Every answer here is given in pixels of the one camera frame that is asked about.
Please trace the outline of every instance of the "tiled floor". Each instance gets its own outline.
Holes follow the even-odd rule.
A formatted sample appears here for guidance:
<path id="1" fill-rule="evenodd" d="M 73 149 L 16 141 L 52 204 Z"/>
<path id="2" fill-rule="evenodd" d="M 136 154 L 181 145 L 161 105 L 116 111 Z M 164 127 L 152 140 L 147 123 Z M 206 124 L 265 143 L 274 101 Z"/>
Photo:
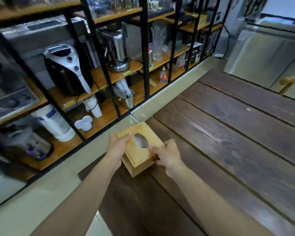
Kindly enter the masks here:
<path id="1" fill-rule="evenodd" d="M 138 108 L 134 112 L 135 118 L 139 122 L 147 120 L 207 71 L 210 69 L 223 70 L 225 64 L 226 62 L 221 59 L 207 59 Z M 77 174 L 106 152 L 108 134 L 120 132 L 135 124 L 133 119 L 129 116 L 126 117 L 7 203 L 0 206 L 0 236 L 30 235 L 43 219 L 79 185 L 80 180 Z M 99 213 L 94 218 L 87 233 L 87 236 L 91 235 L 111 235 Z"/>

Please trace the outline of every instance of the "oval hole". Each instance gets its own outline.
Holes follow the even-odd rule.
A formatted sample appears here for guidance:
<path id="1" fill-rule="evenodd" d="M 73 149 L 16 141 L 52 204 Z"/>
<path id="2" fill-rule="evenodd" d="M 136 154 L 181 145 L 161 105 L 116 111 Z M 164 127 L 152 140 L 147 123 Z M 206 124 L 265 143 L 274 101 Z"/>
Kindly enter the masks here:
<path id="1" fill-rule="evenodd" d="M 145 136 L 143 136 L 140 133 L 136 133 L 134 134 L 134 140 L 137 143 L 137 145 L 141 148 L 147 148 L 148 147 L 148 141 L 145 138 Z"/>

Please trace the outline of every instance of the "person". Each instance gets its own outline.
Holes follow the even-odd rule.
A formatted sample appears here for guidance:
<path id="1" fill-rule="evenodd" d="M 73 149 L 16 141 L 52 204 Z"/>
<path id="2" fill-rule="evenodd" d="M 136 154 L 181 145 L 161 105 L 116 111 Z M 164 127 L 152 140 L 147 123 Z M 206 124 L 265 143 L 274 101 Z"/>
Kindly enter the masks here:
<path id="1" fill-rule="evenodd" d="M 84 236 L 104 198 L 114 172 L 121 166 L 121 157 L 132 133 L 117 139 L 109 135 L 108 150 L 81 184 L 34 230 L 32 236 Z M 158 154 L 158 165 L 179 186 L 210 236 L 273 235 L 267 228 L 244 212 L 236 210 L 209 187 L 181 160 L 173 139 L 165 146 L 149 146 Z"/>

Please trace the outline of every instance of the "person's left hand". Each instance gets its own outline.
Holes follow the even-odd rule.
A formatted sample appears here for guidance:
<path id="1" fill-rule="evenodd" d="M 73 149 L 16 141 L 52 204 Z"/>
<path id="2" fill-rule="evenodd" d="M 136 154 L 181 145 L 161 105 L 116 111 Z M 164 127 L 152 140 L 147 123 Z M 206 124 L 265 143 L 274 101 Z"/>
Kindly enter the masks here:
<path id="1" fill-rule="evenodd" d="M 128 133 L 122 138 L 118 139 L 115 134 L 109 134 L 109 143 L 106 156 L 111 158 L 112 162 L 116 164 L 117 169 L 121 166 L 121 157 L 126 149 L 127 141 L 132 137 L 133 133 Z"/>

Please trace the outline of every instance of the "wooden chair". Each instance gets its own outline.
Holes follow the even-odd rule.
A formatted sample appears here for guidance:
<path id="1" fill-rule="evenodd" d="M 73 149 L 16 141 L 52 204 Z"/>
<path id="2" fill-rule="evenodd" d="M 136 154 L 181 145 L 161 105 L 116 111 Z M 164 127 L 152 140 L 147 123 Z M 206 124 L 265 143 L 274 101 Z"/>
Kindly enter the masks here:
<path id="1" fill-rule="evenodd" d="M 295 84 L 295 77 L 283 78 L 279 81 L 279 83 L 284 86 L 279 92 L 279 95 L 283 96 L 292 87 L 292 85 Z"/>

